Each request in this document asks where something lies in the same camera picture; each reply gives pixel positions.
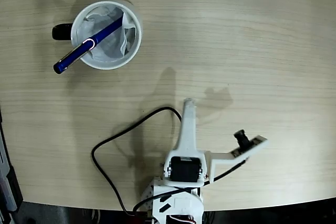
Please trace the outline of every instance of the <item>wooden table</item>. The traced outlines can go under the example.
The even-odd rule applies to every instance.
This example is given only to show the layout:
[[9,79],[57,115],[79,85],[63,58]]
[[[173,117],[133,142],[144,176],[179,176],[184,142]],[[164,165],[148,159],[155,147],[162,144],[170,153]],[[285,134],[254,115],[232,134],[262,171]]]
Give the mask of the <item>wooden table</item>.
[[[129,0],[144,26],[135,58],[56,75],[72,47],[52,40],[52,27],[96,1],[1,0],[3,128],[26,201],[120,209],[91,149],[157,107],[181,111],[187,97],[197,102],[199,149],[230,151],[239,129],[271,141],[204,188],[206,210],[336,196],[336,0]],[[162,112],[98,150],[128,209],[178,131]]]

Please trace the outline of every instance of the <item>black wire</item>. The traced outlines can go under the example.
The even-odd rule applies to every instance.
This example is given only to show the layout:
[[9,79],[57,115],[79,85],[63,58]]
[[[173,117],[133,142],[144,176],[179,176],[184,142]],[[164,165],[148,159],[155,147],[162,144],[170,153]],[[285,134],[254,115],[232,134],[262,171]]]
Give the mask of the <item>black wire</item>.
[[[126,128],[125,130],[119,132],[118,134],[112,136],[112,137],[109,137],[108,139],[98,143],[91,151],[91,157],[92,157],[92,161],[94,163],[94,165],[97,167],[97,169],[100,171],[100,173],[104,176],[104,178],[107,180],[107,182],[110,184],[110,186],[112,187],[115,195],[117,196],[118,198],[118,201],[119,201],[119,204],[122,208],[122,210],[128,215],[128,216],[135,216],[136,215],[136,211],[143,205],[145,204],[146,202],[148,201],[152,201],[152,200],[155,200],[155,199],[159,199],[159,198],[162,198],[164,196],[171,196],[171,195],[175,195],[175,194],[179,194],[179,193],[182,193],[184,191],[190,191],[190,190],[193,190],[193,189],[196,189],[196,188],[192,188],[192,187],[186,187],[186,188],[181,188],[181,189],[178,189],[178,190],[174,190],[174,191],[169,191],[169,192],[166,192],[166,193],[163,193],[163,194],[158,194],[158,195],[155,195],[155,196],[152,196],[152,197],[149,197],[141,202],[139,202],[138,204],[136,204],[134,207],[133,207],[133,213],[129,213],[126,208],[125,208],[125,205],[124,203],[122,202],[122,199],[120,197],[120,194],[117,190],[117,188],[115,187],[115,185],[113,184],[112,180],[109,178],[109,176],[105,173],[105,171],[101,168],[101,166],[99,165],[99,163],[97,162],[96,160],[96,157],[95,157],[95,152],[96,150],[101,147],[102,145],[106,144],[106,143],[109,143],[111,142],[112,140],[130,132],[131,130],[133,130],[134,128],[138,127],[140,124],[142,124],[143,122],[145,122],[146,120],[148,120],[149,118],[151,118],[152,116],[156,115],[157,113],[161,112],[161,111],[164,111],[164,110],[170,110],[172,111],[177,117],[179,120],[181,120],[181,115],[172,107],[169,107],[169,106],[166,106],[166,107],[162,107],[162,108],[159,108],[157,110],[154,110],[153,112],[149,113],[147,116],[145,116],[144,118],[142,118],[141,120],[135,122],[134,124],[132,124],[130,127]],[[238,169],[239,167],[241,167],[244,163],[246,163],[246,160],[240,162],[239,164],[233,166],[231,169],[227,170],[226,172],[222,173],[221,175],[217,176],[214,178],[214,182],[225,177],[226,175],[230,174],[231,172],[235,171],[236,169]],[[206,181],[204,183],[204,186],[207,186],[209,185],[210,182],[209,181]]]
[[116,134],[116,135],[114,135],[114,136],[112,136],[112,137],[109,137],[108,139],[106,139],[106,140],[100,142],[100,143],[97,144],[97,145],[92,149],[92,151],[91,151],[91,157],[92,157],[92,161],[93,161],[94,165],[97,167],[97,169],[100,171],[100,173],[104,176],[104,178],[105,178],[105,179],[107,180],[107,182],[110,184],[110,186],[112,187],[112,189],[113,189],[115,195],[116,195],[117,198],[118,198],[118,201],[119,201],[119,203],[120,203],[120,206],[121,206],[122,210],[123,210],[127,215],[129,215],[129,216],[134,216],[135,213],[134,213],[134,214],[131,214],[131,213],[129,213],[129,212],[126,210],[125,205],[124,205],[124,203],[122,202],[122,199],[121,199],[121,197],[120,197],[120,194],[119,194],[117,188],[115,187],[115,185],[113,184],[113,182],[112,182],[112,180],[109,178],[109,176],[108,176],[108,175],[104,172],[104,170],[100,167],[100,165],[98,164],[98,162],[97,162],[96,157],[95,157],[94,154],[95,154],[95,151],[96,151],[99,147],[101,147],[102,145],[104,145],[104,144],[106,144],[106,143],[109,143],[110,141],[112,141],[112,140],[114,140],[114,139],[116,139],[116,138],[118,138],[118,137],[120,137],[120,136],[122,136],[122,135],[124,135],[124,134],[126,134],[126,133],[128,133],[128,132],[130,132],[132,129],[138,127],[138,126],[139,126],[140,124],[142,124],[144,121],[146,121],[147,119],[151,118],[153,115],[155,115],[155,114],[157,114],[157,113],[159,113],[159,112],[161,112],[161,111],[164,111],[164,110],[170,110],[170,111],[172,111],[172,112],[178,117],[178,119],[181,120],[181,115],[180,115],[174,108],[172,108],[172,107],[168,107],[168,106],[159,108],[159,109],[154,110],[153,112],[149,113],[149,114],[148,114],[147,116],[145,116],[143,119],[137,121],[136,123],[134,123],[134,124],[131,125],[130,127],[126,128],[125,130],[123,130],[123,131],[119,132],[118,134]]
[[[239,164],[233,166],[231,169],[227,170],[226,172],[220,174],[219,176],[215,177],[214,178],[214,182],[229,175],[230,173],[232,173],[233,171],[235,171],[236,169],[240,168],[242,165],[244,165],[246,163],[246,160],[243,160],[242,162],[240,162]],[[207,186],[209,185],[210,182],[209,181],[206,181],[204,183],[204,186]],[[184,191],[190,191],[190,190],[193,190],[193,189],[196,189],[196,188],[193,188],[193,187],[186,187],[186,188],[181,188],[181,189],[178,189],[178,190],[174,190],[174,191],[168,191],[166,193],[162,193],[162,194],[158,194],[158,195],[155,195],[155,196],[152,196],[152,197],[149,197],[147,199],[144,199],[143,201],[139,202],[138,204],[136,204],[134,207],[133,207],[133,212],[135,213],[143,204],[145,204],[146,202],[148,201],[152,201],[152,200],[155,200],[155,199],[160,199],[162,197],[165,197],[165,196],[171,196],[171,195],[175,195],[175,194],[179,194],[179,193],[182,193]]]

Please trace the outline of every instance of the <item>black mug handle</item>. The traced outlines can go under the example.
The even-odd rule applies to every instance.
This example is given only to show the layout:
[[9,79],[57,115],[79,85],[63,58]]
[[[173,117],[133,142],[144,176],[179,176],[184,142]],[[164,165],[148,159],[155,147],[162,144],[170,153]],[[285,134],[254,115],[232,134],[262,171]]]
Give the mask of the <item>black mug handle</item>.
[[53,27],[52,38],[55,40],[71,40],[72,23],[59,24]]

